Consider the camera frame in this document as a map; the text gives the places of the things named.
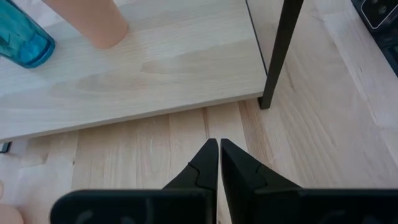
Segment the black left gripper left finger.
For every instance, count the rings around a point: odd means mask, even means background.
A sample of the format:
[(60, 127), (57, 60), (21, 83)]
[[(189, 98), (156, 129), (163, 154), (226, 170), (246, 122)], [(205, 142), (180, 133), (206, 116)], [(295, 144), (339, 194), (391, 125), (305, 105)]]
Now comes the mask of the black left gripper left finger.
[(51, 224), (216, 223), (218, 143), (208, 139), (164, 188), (77, 190), (60, 197)]

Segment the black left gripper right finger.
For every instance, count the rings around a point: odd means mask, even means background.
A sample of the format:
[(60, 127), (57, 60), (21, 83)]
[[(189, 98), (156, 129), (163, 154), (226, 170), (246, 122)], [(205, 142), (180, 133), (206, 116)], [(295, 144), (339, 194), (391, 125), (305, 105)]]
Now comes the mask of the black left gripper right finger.
[(221, 173), (233, 223), (397, 223), (396, 189), (307, 189), (229, 139)]

